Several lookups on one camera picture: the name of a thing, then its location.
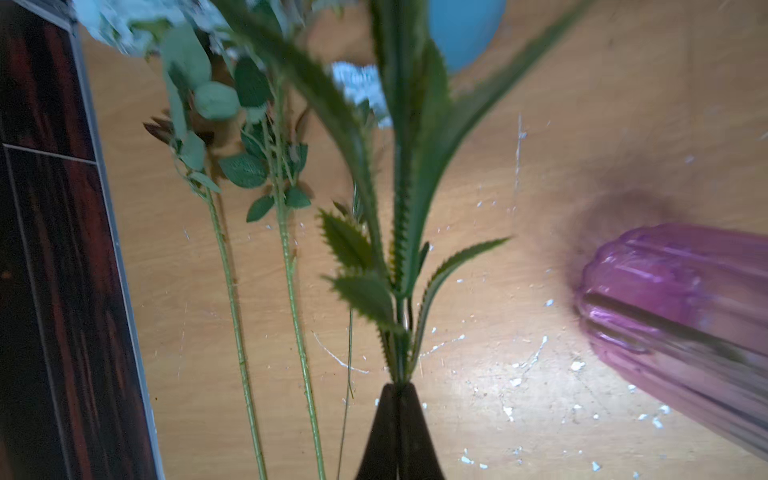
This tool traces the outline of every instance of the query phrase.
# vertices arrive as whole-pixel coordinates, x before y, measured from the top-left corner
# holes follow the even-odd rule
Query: wire stem
[[[227,281],[227,293],[230,298],[230,311],[232,313],[232,325],[235,331],[235,343],[237,344],[237,361],[240,364],[240,379],[243,381],[243,394],[245,395],[245,406],[248,411],[248,423],[250,423],[250,436],[253,440],[253,450],[256,453],[256,463],[259,466],[259,478],[266,480],[266,466],[264,465],[264,454],[259,440],[259,428],[256,421],[256,407],[253,405],[253,393],[250,388],[250,376],[248,374],[247,359],[245,356],[245,346],[243,345],[243,328],[240,324],[240,308],[237,305],[237,294],[235,284],[232,280],[232,271],[230,269],[230,256],[227,253],[227,244],[224,234],[221,231],[219,214],[216,212],[214,196],[210,188],[205,188],[205,201],[210,211],[210,222],[214,226],[216,240],[219,243],[219,254],[221,263],[224,267],[224,278]]]
[[[310,381],[310,368],[306,362],[306,349],[304,347],[304,338],[299,320],[299,309],[296,305],[296,293],[293,288],[293,260],[290,253],[290,236],[288,233],[288,215],[290,210],[286,205],[285,181],[283,180],[283,163],[285,162],[285,149],[283,148],[283,88],[280,80],[274,86],[275,97],[275,146],[274,156],[268,155],[270,162],[270,181],[273,185],[273,195],[275,206],[277,208],[277,225],[280,230],[280,243],[283,246],[283,262],[286,269],[286,282],[288,285],[288,299],[290,301],[290,312],[293,318],[293,331],[296,334],[296,349],[299,352],[301,362],[301,374],[304,378],[304,394],[306,395],[307,410],[310,414],[310,426],[312,428],[312,439],[315,442],[315,456],[317,459],[317,475],[319,480],[326,480],[326,468],[323,461],[323,448],[320,445],[320,430],[317,425],[317,412],[315,410],[315,397],[312,391],[312,382]],[[265,142],[269,135],[266,129],[266,120],[262,122],[264,129]]]

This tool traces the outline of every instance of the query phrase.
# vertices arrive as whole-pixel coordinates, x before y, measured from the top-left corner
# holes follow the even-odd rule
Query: long green leaf
[[[370,165],[370,152],[362,126],[347,106],[342,94],[325,74],[323,68],[304,53],[265,28],[245,8],[240,0],[214,0],[214,4],[232,29],[248,38],[253,50],[268,64],[279,68],[313,106],[323,121],[344,160],[353,180],[360,189],[363,211],[371,236],[377,268],[386,271],[381,229],[376,209],[376,192]]]
[[[499,238],[497,240],[490,240],[488,242],[478,243],[471,247],[455,253],[453,257],[448,258],[443,264],[432,274],[432,278],[429,279],[427,287],[424,290],[424,298],[422,299],[422,308],[419,311],[419,323],[416,326],[416,334],[413,339],[413,350],[411,351],[411,362],[409,364],[408,375],[413,373],[416,362],[419,360],[419,350],[422,348],[422,339],[424,338],[424,330],[427,325],[427,316],[429,315],[429,307],[432,306],[432,301],[437,295],[437,291],[446,279],[455,272],[462,264],[478,256],[480,253],[487,252],[492,248],[496,248],[499,245],[505,243],[509,238]]]
[[[581,0],[535,40],[528,43],[512,62],[482,82],[471,94],[459,98],[419,142],[411,182],[407,241],[408,259],[405,294],[411,295],[419,270],[419,247],[438,183],[459,145],[483,116],[559,40],[584,13],[593,0]]]
[[[389,282],[378,273],[329,278],[333,289],[349,306],[361,316],[371,320],[385,332],[402,332],[402,326],[395,322]]]
[[[324,210],[320,211],[320,217],[323,220],[323,235],[339,263],[348,268],[370,270],[373,267],[373,250],[360,229],[347,220],[349,217],[343,220]]]

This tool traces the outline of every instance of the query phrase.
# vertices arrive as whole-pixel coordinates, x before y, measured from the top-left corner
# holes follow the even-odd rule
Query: purple glass vase
[[[576,302],[603,362],[768,460],[768,237],[631,230],[584,268]]]

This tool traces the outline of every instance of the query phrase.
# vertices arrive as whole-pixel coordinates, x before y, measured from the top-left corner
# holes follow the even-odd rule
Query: artificial plant
[[[372,0],[372,34],[379,75],[395,133],[394,220],[385,255],[371,168],[371,150],[360,116],[344,101],[322,67],[275,35],[241,0],[213,0],[230,27],[290,80],[318,114],[339,147],[359,189],[363,232],[346,218],[322,212],[323,231],[341,264],[329,278],[333,289],[379,329],[396,388],[409,383],[427,316],[446,278],[464,262],[503,244],[490,240],[449,257],[431,276],[418,315],[413,312],[416,279],[429,252],[422,243],[438,183],[469,131],[531,66],[573,25],[591,0],[581,0],[506,67],[474,91],[452,98],[442,56],[429,37],[426,0]]]
[[[262,0],[250,9],[264,28],[282,38],[280,23],[269,2]],[[292,23],[292,35],[296,33]],[[299,183],[299,176],[306,165],[308,147],[300,143],[298,129],[289,128],[290,113],[286,105],[286,89],[282,76],[252,55],[247,49],[240,49],[240,57],[233,61],[227,53],[220,60],[230,73],[229,84],[212,79],[210,41],[220,51],[237,47],[237,36],[221,29],[209,35],[189,24],[172,27],[170,22],[158,19],[134,25],[137,29],[149,31],[157,45],[163,61],[164,80],[170,104],[170,120],[153,118],[154,124],[145,124],[147,130],[170,146],[175,166],[180,175],[189,183],[192,191],[202,197],[210,211],[211,222],[217,236],[219,251],[227,281],[230,308],[235,330],[240,374],[246,399],[248,418],[257,457],[259,475],[266,479],[260,438],[257,428],[256,411],[253,405],[247,359],[243,346],[240,308],[237,302],[235,282],[230,270],[227,240],[221,229],[213,192],[220,188],[213,180],[213,165],[206,155],[206,144],[213,138],[210,134],[196,134],[191,127],[200,119],[225,121],[237,118],[245,110],[245,121],[240,130],[244,151],[223,159],[218,165],[232,183],[242,188],[258,188],[269,183],[269,188],[257,198],[247,213],[247,222],[263,218],[271,209],[276,210],[283,262],[290,301],[296,344],[300,356],[304,388],[310,415],[310,424],[315,444],[318,475],[325,478],[323,454],[310,382],[309,367],[296,305],[293,278],[296,271],[296,256],[290,248],[288,219],[292,209],[308,207],[311,201]]]

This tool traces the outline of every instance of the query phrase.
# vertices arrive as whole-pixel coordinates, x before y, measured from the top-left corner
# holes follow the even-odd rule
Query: metal edge strip
[[[131,332],[131,343],[133,346],[134,357],[136,359],[136,371],[139,376],[139,383],[141,386],[141,399],[144,402],[144,414],[147,417],[147,430],[149,431],[150,435],[150,443],[152,446],[152,456],[154,457],[155,470],[157,472],[157,478],[164,480],[165,473],[163,470],[162,458],[160,456],[160,446],[157,441],[157,427],[154,423],[154,411],[152,410],[152,404],[150,402],[149,389],[147,387],[147,377],[144,374],[144,363],[142,361],[141,351],[139,349],[138,332],[136,330],[134,311],[131,307],[131,294],[128,291],[128,282],[125,275],[125,265],[123,264],[120,240],[118,239],[118,227],[115,223],[114,210],[112,209],[112,199],[107,183],[107,169],[104,165],[104,155],[101,152],[101,141],[98,136],[98,129],[96,125],[96,112],[94,111],[93,99],[91,98],[91,88],[88,85],[88,73],[85,68],[85,61],[83,59],[83,53],[80,48],[80,38],[78,35],[77,23],[73,22],[71,24],[71,27],[69,28],[69,38],[72,45],[72,54],[74,56],[75,67],[77,68],[78,78],[80,80],[80,89],[85,108],[85,117],[88,120],[88,130],[91,133],[91,143],[94,149],[96,167],[98,169],[99,179],[101,180],[101,191],[104,195],[104,206],[107,210],[109,228],[112,234],[112,245],[114,248],[115,260],[118,265],[121,289],[123,290],[123,300],[125,303],[128,329]]]

